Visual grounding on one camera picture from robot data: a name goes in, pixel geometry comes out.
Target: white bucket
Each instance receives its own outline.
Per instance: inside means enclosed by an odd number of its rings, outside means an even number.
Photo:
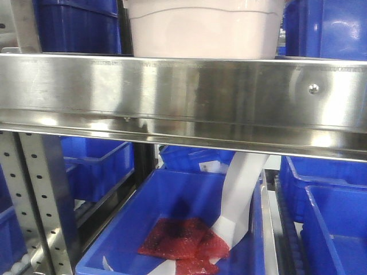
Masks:
[[[137,57],[275,57],[284,0],[127,3]]]

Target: white label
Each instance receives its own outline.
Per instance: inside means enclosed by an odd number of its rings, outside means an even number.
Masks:
[[[221,163],[218,160],[214,160],[212,162],[201,162],[199,163],[201,172],[209,172],[209,173],[220,173],[221,172]]]

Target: metal rack frame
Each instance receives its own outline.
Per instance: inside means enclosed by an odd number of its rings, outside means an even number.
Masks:
[[[134,145],[127,187],[86,225],[111,219],[97,216],[118,209],[154,168],[149,143],[367,161],[367,62],[41,54],[32,2],[3,1],[12,32],[0,54],[1,162],[39,274],[71,274],[106,225],[80,243],[56,135],[146,143]]]

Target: blue plastic crate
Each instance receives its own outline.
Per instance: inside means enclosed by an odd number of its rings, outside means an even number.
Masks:
[[[229,165],[235,152],[183,146],[166,146],[160,154],[166,169],[200,172],[207,171],[210,165],[219,166],[220,163]]]
[[[367,190],[306,188],[301,232],[312,274],[367,274]]]
[[[27,253],[25,241],[11,206],[9,191],[0,168],[0,274],[8,271],[11,266]]]
[[[63,137],[61,139],[71,193],[75,199],[99,201],[134,169],[132,143]]]
[[[33,0],[44,52],[121,53],[116,0]]]
[[[155,170],[87,251],[76,274],[148,274],[164,260],[137,251],[157,220],[200,217],[211,226],[220,215],[223,181],[220,174]],[[259,185],[251,209],[249,232],[230,258],[217,263],[219,274],[265,274]],[[103,257],[114,272],[103,270]]]
[[[284,14],[288,56],[367,60],[367,1],[293,0]]]
[[[282,157],[279,180],[292,218],[303,222],[309,185],[367,185],[367,163],[300,157]]]

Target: stainless steel shelf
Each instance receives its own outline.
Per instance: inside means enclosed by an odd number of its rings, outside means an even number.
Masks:
[[[0,54],[0,129],[367,160],[367,62]]]

